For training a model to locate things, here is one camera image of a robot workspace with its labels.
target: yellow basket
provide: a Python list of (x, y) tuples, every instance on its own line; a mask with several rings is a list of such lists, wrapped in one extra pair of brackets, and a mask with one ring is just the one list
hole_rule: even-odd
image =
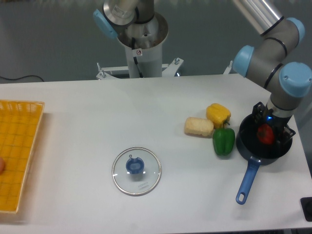
[(0, 100), (0, 212), (16, 213), (44, 102)]

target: glass lid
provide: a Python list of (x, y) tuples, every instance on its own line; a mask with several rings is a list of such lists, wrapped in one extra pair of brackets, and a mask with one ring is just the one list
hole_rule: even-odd
[(145, 148), (123, 151), (115, 159), (112, 175), (116, 186), (132, 196), (150, 192), (159, 182), (161, 165), (156, 155)]

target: yellow bell pepper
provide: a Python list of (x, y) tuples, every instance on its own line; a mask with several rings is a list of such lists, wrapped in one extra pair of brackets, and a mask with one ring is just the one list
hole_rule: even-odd
[(226, 122), (230, 121), (231, 112), (224, 106), (214, 103), (206, 109), (207, 119), (214, 123), (214, 128), (223, 128)]

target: green bell pepper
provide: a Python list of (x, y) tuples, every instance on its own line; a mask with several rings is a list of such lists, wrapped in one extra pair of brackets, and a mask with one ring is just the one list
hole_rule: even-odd
[(218, 128), (213, 135), (214, 151), (219, 156), (228, 155), (234, 146), (235, 132), (231, 128)]

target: frying pan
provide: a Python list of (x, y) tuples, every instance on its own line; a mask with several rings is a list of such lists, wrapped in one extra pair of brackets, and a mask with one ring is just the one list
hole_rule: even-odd
[(240, 205), (245, 204), (260, 165), (268, 165), (278, 160), (287, 153), (293, 142), (289, 139), (284, 144), (278, 140), (272, 145), (263, 144), (256, 136), (258, 127), (259, 124), (255, 123), (253, 115), (249, 115), (242, 121), (236, 136), (237, 149), (248, 161), (247, 170), (236, 196), (236, 202)]

